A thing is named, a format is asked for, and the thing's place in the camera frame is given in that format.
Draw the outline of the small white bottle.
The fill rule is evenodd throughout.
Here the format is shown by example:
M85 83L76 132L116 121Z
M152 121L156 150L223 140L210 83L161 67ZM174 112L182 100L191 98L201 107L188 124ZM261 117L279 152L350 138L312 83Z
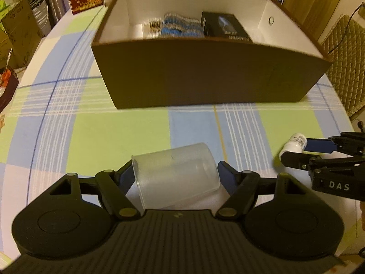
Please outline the small white bottle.
M282 156L285 152L303 153L308 140L302 133L293 134L289 141L287 141L279 153L279 159L282 161Z

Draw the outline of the clear plastic cup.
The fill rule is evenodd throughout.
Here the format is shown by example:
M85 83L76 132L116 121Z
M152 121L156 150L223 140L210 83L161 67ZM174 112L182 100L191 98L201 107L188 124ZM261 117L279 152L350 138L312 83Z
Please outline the clear plastic cup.
M134 155L131 162L144 209L186 205L220 187L214 157L204 143Z

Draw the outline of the black shaver box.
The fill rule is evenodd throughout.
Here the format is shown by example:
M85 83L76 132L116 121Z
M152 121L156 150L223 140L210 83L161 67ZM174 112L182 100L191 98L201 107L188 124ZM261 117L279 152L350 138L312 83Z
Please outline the black shaver box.
M205 37L225 38L253 43L235 15L221 12L203 12L201 26Z

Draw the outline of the bag of cotton swabs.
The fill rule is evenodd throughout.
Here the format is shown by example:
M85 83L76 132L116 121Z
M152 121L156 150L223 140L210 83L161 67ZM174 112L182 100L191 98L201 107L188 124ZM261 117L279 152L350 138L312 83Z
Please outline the bag of cotton swabs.
M163 27L163 20L161 18L152 18L142 24L143 38L152 39L158 38Z

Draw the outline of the grey blue knitted pouch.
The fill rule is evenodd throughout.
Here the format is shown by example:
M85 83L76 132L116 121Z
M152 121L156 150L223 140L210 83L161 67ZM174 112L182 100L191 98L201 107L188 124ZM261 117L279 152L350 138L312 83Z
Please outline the grey blue knitted pouch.
M198 20L180 16L179 14L167 13L164 15L162 38L203 38L204 32Z

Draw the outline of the checked bed sheet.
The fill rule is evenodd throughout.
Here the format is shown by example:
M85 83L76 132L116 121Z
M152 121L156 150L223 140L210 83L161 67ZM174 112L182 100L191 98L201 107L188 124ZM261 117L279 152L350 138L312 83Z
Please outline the checked bed sheet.
M300 132L322 138L352 126L328 78L298 103L117 110L91 51L104 7L59 21L27 67L1 118L1 253L18 256L16 214L68 172L93 176L132 155L203 142L216 161L272 177L276 155Z

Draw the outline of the quilted beige chair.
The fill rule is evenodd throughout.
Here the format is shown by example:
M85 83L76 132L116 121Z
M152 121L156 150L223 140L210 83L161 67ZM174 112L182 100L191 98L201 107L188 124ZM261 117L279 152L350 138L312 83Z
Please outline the quilted beige chair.
M348 116L353 116L364 108L364 28L343 15L322 46L333 61L327 77Z

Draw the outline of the dark wooden tray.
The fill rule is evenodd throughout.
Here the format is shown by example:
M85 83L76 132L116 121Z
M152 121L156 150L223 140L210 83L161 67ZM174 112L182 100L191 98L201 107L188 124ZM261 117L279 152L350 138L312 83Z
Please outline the dark wooden tray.
M10 101L12 100L12 98L17 90L17 87L19 85L18 76L17 76L16 72L12 69L12 67L8 67L7 69L1 68L1 74L7 70L11 71L11 75L8 78L7 85L5 87L1 87L1 88L3 88L3 91L1 92L1 111L0 111L0 113L2 113L5 110L5 108L7 107L7 105L10 103Z

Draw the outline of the large brown open box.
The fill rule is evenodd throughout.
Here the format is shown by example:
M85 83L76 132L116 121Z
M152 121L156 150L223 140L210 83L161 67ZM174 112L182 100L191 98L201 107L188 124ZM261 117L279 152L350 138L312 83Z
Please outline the large brown open box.
M143 37L153 18L203 12L233 14L250 42ZM332 63L276 0L112 0L91 48L117 109L297 102Z

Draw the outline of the brown cardboard box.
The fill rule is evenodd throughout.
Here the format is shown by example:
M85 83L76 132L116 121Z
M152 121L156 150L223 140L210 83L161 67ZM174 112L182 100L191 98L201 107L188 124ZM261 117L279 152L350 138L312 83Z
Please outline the brown cardboard box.
M1 18L1 68L7 63L10 49L12 69L28 66L42 37L28 0L15 4Z

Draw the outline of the stack of white bowls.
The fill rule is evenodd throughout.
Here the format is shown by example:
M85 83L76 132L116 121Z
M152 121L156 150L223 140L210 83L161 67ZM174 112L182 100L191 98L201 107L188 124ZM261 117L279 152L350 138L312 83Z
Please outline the stack of white bowls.
M50 19L51 12L47 1L31 0L30 7L43 36L46 37L52 29Z

